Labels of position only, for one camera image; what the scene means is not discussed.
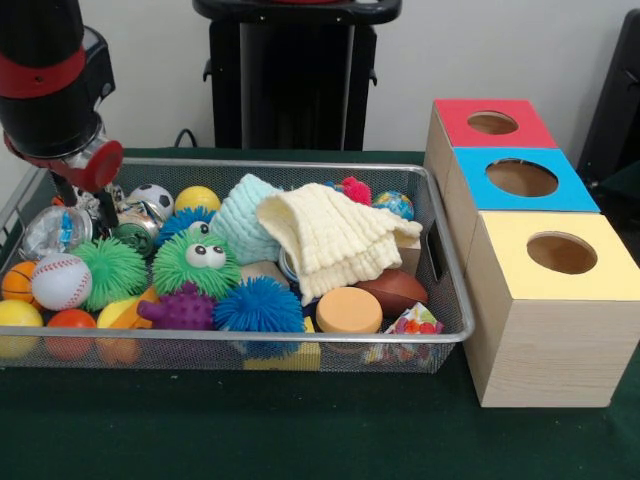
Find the football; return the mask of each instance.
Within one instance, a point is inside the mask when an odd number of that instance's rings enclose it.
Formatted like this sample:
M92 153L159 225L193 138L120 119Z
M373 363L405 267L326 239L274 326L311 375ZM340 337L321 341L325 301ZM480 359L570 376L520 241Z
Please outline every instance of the football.
M420 282L402 270L385 270L375 280L354 285L372 294L385 317L398 318L407 309L420 302L426 306L429 296Z

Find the circular hole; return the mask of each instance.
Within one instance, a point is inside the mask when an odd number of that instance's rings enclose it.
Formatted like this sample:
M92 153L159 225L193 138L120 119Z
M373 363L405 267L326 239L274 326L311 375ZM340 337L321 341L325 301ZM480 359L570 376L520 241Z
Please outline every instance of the circular hole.
M506 135L518 129L518 123L499 112L476 112L467 119L471 128L488 135Z
M527 244L527 252L537 264L568 275L588 272L598 262L598 255L591 245L561 232L535 235Z
M558 177L550 170L518 158L499 160L486 172L500 190L521 197L544 197L558 189Z

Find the green spiky ball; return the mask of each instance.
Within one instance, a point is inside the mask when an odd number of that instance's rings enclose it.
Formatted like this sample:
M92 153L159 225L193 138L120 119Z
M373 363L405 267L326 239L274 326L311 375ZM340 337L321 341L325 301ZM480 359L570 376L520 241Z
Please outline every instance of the green spiky ball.
M85 242L71 253L84 260L91 271L93 287L83 305L86 310L101 310L111 302L139 295L147 286L142 255L119 240Z
M187 251L193 245L221 247L226 261L220 268L195 267L187 261ZM216 299L226 298L229 290L240 281L240 265L227 242L216 235L195 235L189 231L174 235L158 250L153 262L153 284L159 295L170 295L191 282L201 294Z

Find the green fuzzy toy with eyes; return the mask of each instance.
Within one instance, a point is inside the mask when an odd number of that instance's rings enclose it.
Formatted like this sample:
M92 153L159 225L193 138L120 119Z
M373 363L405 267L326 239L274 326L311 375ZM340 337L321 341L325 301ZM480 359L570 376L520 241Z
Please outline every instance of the green fuzzy toy with eyes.
M153 284L158 295L171 295L191 282L200 294L226 298L241 279L240 265L227 243L216 235L184 231L158 250Z

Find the purple spiky ball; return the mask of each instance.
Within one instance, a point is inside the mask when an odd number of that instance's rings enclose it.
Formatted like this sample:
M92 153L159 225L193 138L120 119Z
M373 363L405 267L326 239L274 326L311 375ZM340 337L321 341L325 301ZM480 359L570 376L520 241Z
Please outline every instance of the purple spiky ball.
M162 295L160 303L140 302L138 315L162 330L211 330L215 299L198 293L192 283L186 283L173 295Z

